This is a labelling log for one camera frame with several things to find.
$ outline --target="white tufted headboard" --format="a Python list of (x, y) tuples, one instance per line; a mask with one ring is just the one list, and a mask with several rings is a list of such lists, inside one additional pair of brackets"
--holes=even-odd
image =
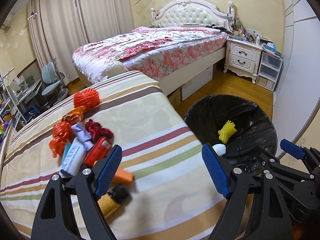
[[(229, 2), (229, 16), (235, 15), (233, 2)], [(232, 31), (227, 20), (228, 14), (217, 10), (217, 7), (204, 0), (173, 0), (154, 18), (152, 24), (159, 27), (181, 26), (183, 24), (221, 25)]]

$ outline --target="chair seat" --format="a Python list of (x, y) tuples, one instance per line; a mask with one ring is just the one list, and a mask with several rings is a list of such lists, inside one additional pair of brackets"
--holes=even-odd
[(42, 95), (43, 95), (43, 96), (48, 96), (48, 95), (52, 94), (59, 85), (60, 85), (60, 81), (55, 82), (54, 84), (46, 87), (46, 88), (42, 91)]

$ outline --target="gray chair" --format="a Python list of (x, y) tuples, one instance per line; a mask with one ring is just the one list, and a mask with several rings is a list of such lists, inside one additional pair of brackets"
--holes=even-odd
[(62, 80), (65, 78), (65, 75), (57, 71), (53, 62), (48, 63), (48, 65), (45, 65), (41, 70), (43, 82), (49, 85), (42, 91), (42, 95), (45, 97), (52, 95), (50, 101), (43, 107), (47, 109), (67, 98), (69, 94), (69, 90), (63, 88)]

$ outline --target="green stripe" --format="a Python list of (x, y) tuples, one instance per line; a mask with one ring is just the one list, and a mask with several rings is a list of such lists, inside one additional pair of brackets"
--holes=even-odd
[(15, 201), (15, 200), (40, 200), (42, 197), (42, 194), (38, 195), (24, 195), (24, 196), (18, 196), (18, 197), (3, 197), (0, 198), (1, 201), (9, 200), (9, 201)]
[(146, 167), (143, 168), (141, 170), (137, 170), (133, 172), (134, 175), (134, 179), (141, 179), (145, 176), (148, 176), (152, 173), (155, 173), (157, 171), (162, 171), (165, 170), (167, 168), (170, 168), (188, 158), (191, 158), (192, 156), (198, 154), (199, 152), (201, 152), (201, 148), (202, 145), (197, 145), (175, 157), (172, 157), (164, 162), (158, 163), (156, 165), (150, 166), (150, 167)]

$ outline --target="metal pin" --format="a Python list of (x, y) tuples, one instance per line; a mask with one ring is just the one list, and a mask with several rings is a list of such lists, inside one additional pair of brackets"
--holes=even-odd
[(54, 174), (52, 177), (51, 177), (52, 180), (57, 180), (59, 179), (59, 175), (58, 174)]
[(233, 169), (233, 172), (234, 172), (235, 174), (241, 174), (241, 173), (242, 173), (241, 169), (239, 169), (239, 168), (234, 168), (234, 169)]
[(90, 169), (84, 169), (83, 171), (82, 171), (82, 174), (84, 174), (84, 175), (89, 175), (91, 173), (91, 170)]
[(272, 176), (272, 174), (271, 174), (271, 173), (266, 173), (266, 178), (267, 178), (267, 179), (272, 179), (272, 178), (273, 178), (273, 176)]

